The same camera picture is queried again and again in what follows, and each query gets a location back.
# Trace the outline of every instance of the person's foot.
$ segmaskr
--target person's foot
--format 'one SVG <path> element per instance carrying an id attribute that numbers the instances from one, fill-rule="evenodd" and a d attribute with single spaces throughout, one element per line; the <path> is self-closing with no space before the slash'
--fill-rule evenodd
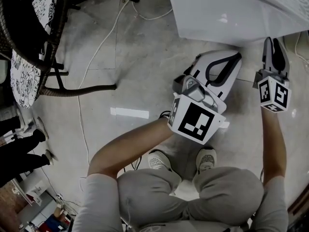
<path id="1" fill-rule="evenodd" d="M 48 139 L 49 139 L 49 136 L 48 136 L 48 134 L 47 134 L 47 131 L 46 131 L 46 129 L 45 129 L 45 126 L 44 126 L 43 121 L 41 120 L 41 118 L 40 118 L 40 117 L 35 118 L 35 119 L 34 119 L 34 122 L 35 122 L 35 124 L 37 125 L 37 129 L 40 130 L 41 132 L 43 132 L 43 134 L 44 134 L 46 140 L 48 140 Z"/>
<path id="2" fill-rule="evenodd" d="M 50 165 L 53 165 L 54 164 L 54 159 L 55 159 L 55 156 L 53 155 L 52 152 L 50 152 L 48 149 L 45 151 L 45 155 L 47 157 L 47 159 L 49 160 L 49 164 Z"/>
<path id="3" fill-rule="evenodd" d="M 179 180 L 179 183 L 181 183 L 182 178 L 179 176 L 179 174 L 177 174 L 172 169 L 172 166 L 170 164 L 168 157 L 161 151 L 156 150 L 156 151 L 150 152 L 148 154 L 148 163 L 151 169 L 165 169 L 172 173 L 175 173 Z"/>
<path id="4" fill-rule="evenodd" d="M 27 126 L 25 126 L 24 133 L 33 133 L 37 129 L 34 121 L 31 121 Z"/>
<path id="5" fill-rule="evenodd" d="M 217 153 L 214 149 L 201 149 L 197 155 L 197 174 L 214 168 L 217 163 Z"/>

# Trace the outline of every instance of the cable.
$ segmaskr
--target cable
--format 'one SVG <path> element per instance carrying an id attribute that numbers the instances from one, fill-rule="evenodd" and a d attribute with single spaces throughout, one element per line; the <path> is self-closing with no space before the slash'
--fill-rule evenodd
<path id="1" fill-rule="evenodd" d="M 170 111 L 164 111 L 160 114 L 159 118 L 165 117 L 165 118 L 169 119 L 169 116 L 170 116 Z"/>
<path id="2" fill-rule="evenodd" d="M 47 176 L 47 174 L 45 173 L 44 169 L 43 169 L 42 167 L 41 167 L 41 169 L 42 169 L 43 173 L 45 174 L 45 176 L 46 176 L 46 178 L 47 178 L 47 180 L 48 180 L 48 182 L 49 182 L 49 185 L 50 185 L 51 188 L 53 189 L 54 193 L 57 195 L 57 192 L 55 191 L 54 187 L 52 186 L 52 183 L 50 182 L 50 179 L 48 178 L 48 176 Z M 64 199 L 63 199 L 62 201 L 66 202 L 67 205 L 68 205 L 73 211 L 75 211 L 76 214 L 78 214 L 78 212 L 77 212 L 72 206 L 70 206 L 68 203 L 73 203 L 73 204 L 75 204 L 75 205 L 81 207 L 80 205 L 78 205 L 78 204 L 76 204 L 76 203 L 74 203 L 74 202 L 72 202 L 72 201 L 66 201 L 66 200 L 64 200 Z"/>
<path id="3" fill-rule="evenodd" d="M 117 17 L 116 17 L 116 20 L 115 20 L 115 23 L 112 27 L 112 30 L 107 34 L 107 36 L 104 38 L 104 40 L 101 42 L 101 44 L 98 46 L 97 50 L 95 51 L 94 55 L 92 56 L 90 62 L 88 63 L 88 66 L 86 68 L 86 71 L 85 71 L 85 74 L 83 76 L 83 79 L 82 79 L 82 82 L 81 84 L 79 85 L 78 89 L 81 88 L 81 86 L 83 85 L 83 82 L 86 78 L 86 75 L 87 75 L 87 72 L 89 70 L 89 67 L 93 61 L 93 59 L 96 57 L 96 55 L 98 54 L 99 50 L 101 49 L 102 45 L 105 43 L 105 41 L 107 40 L 107 38 L 111 35 L 111 33 L 114 31 L 116 25 L 117 25 L 117 22 L 118 22 L 118 19 L 120 17 L 120 14 L 121 12 L 123 11 L 123 9 L 127 6 L 127 4 L 129 3 L 129 0 L 126 1 L 126 3 L 124 4 L 124 6 L 121 8 L 121 10 L 119 11 Z M 81 103 L 80 103 L 80 99 L 79 99 L 79 96 L 77 97 L 78 98 L 78 107 L 79 107 L 79 116 L 80 116 L 80 126 L 81 126 L 81 129 L 82 129 L 82 133 L 83 133 L 83 139 L 84 139 L 84 143 L 85 143 L 85 146 L 86 146 L 86 149 L 87 149 L 87 160 L 88 160 L 88 165 L 90 165 L 90 161 L 89 161 L 89 148 L 88 148 L 88 145 L 87 145 L 87 142 L 86 142 L 86 138 L 85 138 L 85 133 L 84 133 L 84 126 L 82 124 L 82 111 L 81 111 Z"/>
<path id="4" fill-rule="evenodd" d="M 129 0 L 126 1 L 126 3 L 124 4 L 124 6 L 121 8 L 121 10 L 119 11 L 119 13 L 118 13 L 118 15 L 117 15 L 117 17 L 116 17 L 115 23 L 114 23 L 114 25 L 113 25 L 111 31 L 107 34 L 107 36 L 104 38 L 104 40 L 100 43 L 100 45 L 98 46 L 98 48 L 97 48 L 97 50 L 95 51 L 94 55 L 92 56 L 90 62 L 88 63 L 88 66 L 87 66 L 87 68 L 86 68 L 86 70 L 85 70 L 84 76 L 83 76 L 83 78 L 82 78 L 81 84 L 79 85 L 78 89 L 80 89 L 81 86 L 83 85 L 84 80 L 85 80 L 85 78 L 86 78 L 86 76 L 87 76 L 87 72 L 88 72 L 88 70 L 89 70 L 89 67 L 90 67 L 90 65 L 91 65 L 91 63 L 92 63 L 92 61 L 93 61 L 93 59 L 94 59 L 94 58 L 96 57 L 96 55 L 98 54 L 98 52 L 99 52 L 99 50 L 101 49 L 102 45 L 105 43 L 105 41 L 106 41 L 106 40 L 108 39 L 108 37 L 111 35 L 111 33 L 114 31 L 114 29 L 115 29 L 115 27 L 116 27 L 116 25 L 117 25 L 118 19 L 119 19 L 119 17 L 120 17 L 120 14 L 122 13 L 123 9 L 128 5 L 129 2 L 130 2 Z M 136 10 L 136 8 L 135 8 L 135 6 L 134 6 L 134 3 L 132 3 L 132 4 L 133 4 L 133 8 L 134 8 L 134 10 L 136 11 L 136 13 L 138 14 L 138 16 L 140 16 L 140 17 L 143 18 L 144 20 L 148 20 L 148 21 L 162 18 L 162 17 L 166 16 L 167 14 L 169 14 L 170 12 L 173 11 L 173 9 L 171 9 L 170 11 L 168 11 L 167 13 L 165 13 L 165 14 L 163 14 L 163 15 L 161 15 L 161 16 L 158 16 L 158 17 L 155 17 L 155 18 L 146 18 L 146 17 L 142 16 L 142 15 Z M 78 107 L 79 107 L 79 119 L 80 119 L 79 122 L 80 122 L 80 126 L 81 126 L 81 129 L 82 129 L 84 144 L 85 144 L 86 150 L 87 150 L 87 162 L 88 162 L 88 165 L 90 165 L 89 148 L 88 148 L 88 144 L 87 144 L 86 137 L 85 137 L 85 133 L 84 133 L 84 125 L 83 125 L 83 118 L 82 118 L 82 110 L 81 110 L 81 103 L 80 103 L 79 96 L 77 97 L 77 99 L 78 99 Z M 80 187 L 80 190 L 83 192 L 83 190 L 82 190 L 82 188 L 81 188 L 81 182 L 80 182 L 80 180 L 81 180 L 82 178 L 84 178 L 84 177 L 81 177 L 81 178 L 79 179 L 79 187 Z"/>
<path id="5" fill-rule="evenodd" d="M 301 32 L 299 33 L 298 39 L 297 39 L 296 44 L 295 44 L 295 48 L 294 48 L 295 55 L 298 56 L 301 60 L 303 60 L 306 64 L 309 64 L 309 60 L 305 59 L 303 56 L 301 56 L 301 55 L 299 55 L 299 54 L 297 53 L 297 45 L 298 45 L 300 36 L 301 36 Z"/>
<path id="6" fill-rule="evenodd" d="M 160 15 L 160 16 L 158 16 L 158 17 L 146 18 L 146 17 L 144 17 L 143 15 L 141 15 L 141 14 L 137 11 L 137 9 L 135 8 L 134 2 L 132 2 L 132 6 L 133 6 L 133 9 L 135 10 L 135 12 L 138 14 L 138 16 L 139 16 L 140 18 L 146 20 L 146 21 L 152 21 L 152 20 L 160 19 L 160 18 L 162 18 L 162 17 L 165 17 L 166 15 L 168 15 L 169 13 L 171 13 L 171 12 L 173 11 L 173 9 L 171 9 L 171 10 L 169 10 L 168 12 L 166 12 L 165 14 Z"/>
<path id="7" fill-rule="evenodd" d="M 135 161 L 135 167 L 133 166 L 133 163 L 131 163 L 131 166 L 132 166 L 133 170 L 137 170 L 137 169 L 139 168 L 140 162 L 141 162 L 141 158 L 142 158 L 142 157 L 138 158 L 138 159 Z"/>
<path id="8" fill-rule="evenodd" d="M 82 207 L 81 205 L 79 205 L 79 204 L 77 204 L 77 203 L 74 203 L 74 202 L 72 202 L 72 201 L 67 201 L 67 200 L 63 200 L 63 201 L 68 202 L 68 203 L 73 203 L 73 204 L 77 205 L 78 207 Z"/>
<path id="9" fill-rule="evenodd" d="M 262 168 L 262 171 L 261 171 L 261 174 L 260 174 L 260 181 L 262 181 L 263 173 L 264 173 L 264 168 Z"/>

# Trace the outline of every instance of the leg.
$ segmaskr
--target leg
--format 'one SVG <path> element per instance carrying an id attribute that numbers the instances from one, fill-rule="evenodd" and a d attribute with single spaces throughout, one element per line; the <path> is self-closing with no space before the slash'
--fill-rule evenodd
<path id="1" fill-rule="evenodd" d="M 215 162 L 213 149 L 200 151 L 193 180 L 200 199 L 189 202 L 190 216 L 195 220 L 240 226 L 259 208 L 263 185 L 249 170 L 212 168 Z"/>
<path id="2" fill-rule="evenodd" d="M 11 157 L 7 159 L 11 164 L 5 173 L 1 174 L 0 187 L 3 187 L 10 180 L 14 179 L 18 174 L 49 165 L 49 160 L 46 155 L 37 156 L 25 154 L 22 157 Z"/>
<path id="3" fill-rule="evenodd" d="M 187 207 L 187 201 L 169 195 L 181 178 L 160 153 L 149 154 L 152 169 L 128 171 L 117 180 L 120 215 L 134 228 L 182 219 Z"/>
<path id="4" fill-rule="evenodd" d="M 25 154 L 20 158 L 14 159 L 14 168 L 17 174 L 41 168 L 45 165 L 50 165 L 46 155 Z"/>
<path id="5" fill-rule="evenodd" d="M 0 137 L 11 130 L 20 128 L 19 117 L 13 117 L 4 121 L 0 121 Z"/>
<path id="6" fill-rule="evenodd" d="M 17 139 L 7 145 L 3 145 L 0 150 L 3 156 L 26 154 L 33 150 L 40 142 L 44 142 L 46 139 L 43 132 L 35 130 L 33 135 L 22 139 Z"/>

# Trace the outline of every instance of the black and white cushion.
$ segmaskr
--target black and white cushion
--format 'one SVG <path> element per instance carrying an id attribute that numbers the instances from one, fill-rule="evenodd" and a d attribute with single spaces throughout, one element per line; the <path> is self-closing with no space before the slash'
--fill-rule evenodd
<path id="1" fill-rule="evenodd" d="M 51 32 L 56 3 L 57 0 L 34 0 L 32 3 L 40 23 L 48 34 Z M 47 42 L 42 46 L 39 59 L 45 59 L 46 48 Z M 14 50 L 11 66 L 11 87 L 15 100 L 20 106 L 29 108 L 37 96 L 41 71 L 21 58 Z"/>

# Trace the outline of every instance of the person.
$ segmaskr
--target person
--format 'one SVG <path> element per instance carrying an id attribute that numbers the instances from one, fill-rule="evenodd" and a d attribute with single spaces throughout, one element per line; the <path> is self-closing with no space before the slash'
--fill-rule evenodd
<path id="1" fill-rule="evenodd" d="M 263 183 L 249 170 L 216 168 L 215 151 L 204 148 L 193 179 L 199 199 L 191 201 L 170 195 L 182 179 L 160 151 L 148 155 L 149 169 L 117 178 L 121 169 L 172 135 L 166 118 L 114 139 L 91 160 L 73 231 L 121 232 L 122 218 L 136 232 L 242 232 L 251 217 L 251 231 L 287 231 L 285 143 L 276 114 L 262 108 L 262 121 Z"/>
<path id="2" fill-rule="evenodd" d="M 46 165 L 53 165 L 54 155 L 49 150 L 46 150 L 42 156 L 28 154 L 40 142 L 48 139 L 41 118 L 38 117 L 35 124 L 39 129 L 35 129 L 30 137 L 16 139 L 11 143 L 0 145 L 0 188 L 18 174 Z M 24 128 L 25 124 L 18 116 L 0 121 L 0 136 L 12 130 Z"/>

